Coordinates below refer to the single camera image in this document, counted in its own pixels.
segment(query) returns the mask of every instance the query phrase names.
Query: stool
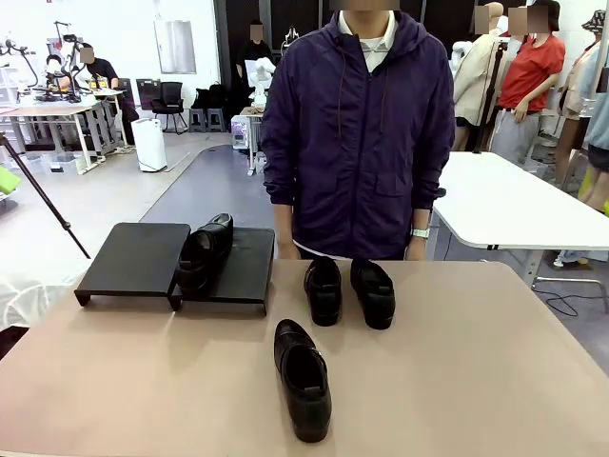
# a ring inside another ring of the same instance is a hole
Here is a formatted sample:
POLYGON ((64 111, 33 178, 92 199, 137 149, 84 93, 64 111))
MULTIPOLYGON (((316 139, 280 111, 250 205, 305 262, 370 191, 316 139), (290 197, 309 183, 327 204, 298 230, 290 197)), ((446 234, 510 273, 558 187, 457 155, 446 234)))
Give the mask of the stool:
POLYGON ((207 109, 207 131, 226 131, 225 116, 221 108, 207 109))
POLYGON ((207 132, 206 114, 204 109, 190 109, 190 128, 188 131, 207 132))

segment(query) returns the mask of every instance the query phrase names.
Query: red shirt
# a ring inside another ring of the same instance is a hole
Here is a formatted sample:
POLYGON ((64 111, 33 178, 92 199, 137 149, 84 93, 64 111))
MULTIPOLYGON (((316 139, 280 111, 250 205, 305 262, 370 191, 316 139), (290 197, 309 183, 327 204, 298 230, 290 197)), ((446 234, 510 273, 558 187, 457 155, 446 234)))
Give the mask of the red shirt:
MULTIPOLYGON (((522 99, 550 75, 560 73, 564 64, 565 47, 556 36, 550 35, 538 48, 533 47, 535 40, 522 45, 510 70, 507 72, 499 104, 502 108, 515 108, 522 99)), ((548 92, 529 103, 529 111, 541 111, 548 101, 548 92)))

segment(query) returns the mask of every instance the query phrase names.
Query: loafer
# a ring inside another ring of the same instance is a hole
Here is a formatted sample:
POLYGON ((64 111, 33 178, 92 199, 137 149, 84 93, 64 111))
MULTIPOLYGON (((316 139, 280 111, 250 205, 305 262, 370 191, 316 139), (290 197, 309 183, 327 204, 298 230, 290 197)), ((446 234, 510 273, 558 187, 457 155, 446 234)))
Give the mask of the loafer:
POLYGON ((322 441, 332 413, 322 355, 305 330, 289 319, 275 329, 274 350, 294 433, 305 443, 322 441))
POLYGON ((396 310, 393 281, 377 264, 354 260, 351 264, 351 286, 355 289, 369 327, 385 330, 391 327, 396 310))
POLYGON ((336 324, 341 310, 341 272, 334 260, 318 257, 304 275, 304 291, 313 322, 321 327, 336 324))
POLYGON ((218 214, 192 232, 182 248, 175 281, 184 291, 203 288, 219 270, 232 248, 233 220, 218 214))

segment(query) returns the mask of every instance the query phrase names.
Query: shoe heel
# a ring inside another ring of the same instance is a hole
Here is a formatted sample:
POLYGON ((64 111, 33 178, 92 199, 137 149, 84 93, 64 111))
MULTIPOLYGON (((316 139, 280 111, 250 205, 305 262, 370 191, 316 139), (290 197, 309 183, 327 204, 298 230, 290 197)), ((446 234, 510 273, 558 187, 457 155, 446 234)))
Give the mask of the shoe heel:
POLYGON ((329 422, 324 427, 316 429, 296 428, 296 426, 294 426, 294 434, 299 440, 304 441, 305 443, 319 443, 327 435, 329 427, 329 422))
POLYGON ((332 327, 338 322, 339 313, 337 312, 335 314, 322 315, 311 312, 311 317, 313 319, 313 322, 320 327, 332 327))
POLYGON ((382 318, 379 316, 364 314, 363 318, 365 319, 366 324, 375 330, 387 330, 391 327, 391 323, 393 322, 393 316, 382 318))

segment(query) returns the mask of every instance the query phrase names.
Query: wristwatch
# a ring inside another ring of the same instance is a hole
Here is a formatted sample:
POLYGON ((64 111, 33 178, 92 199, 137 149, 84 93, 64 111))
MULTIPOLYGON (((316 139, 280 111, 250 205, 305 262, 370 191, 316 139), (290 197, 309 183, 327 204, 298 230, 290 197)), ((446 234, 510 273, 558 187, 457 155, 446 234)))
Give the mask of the wristwatch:
POLYGON ((422 238, 424 240, 429 238, 429 228, 427 230, 416 230, 412 229, 412 236, 416 236, 417 238, 422 238))

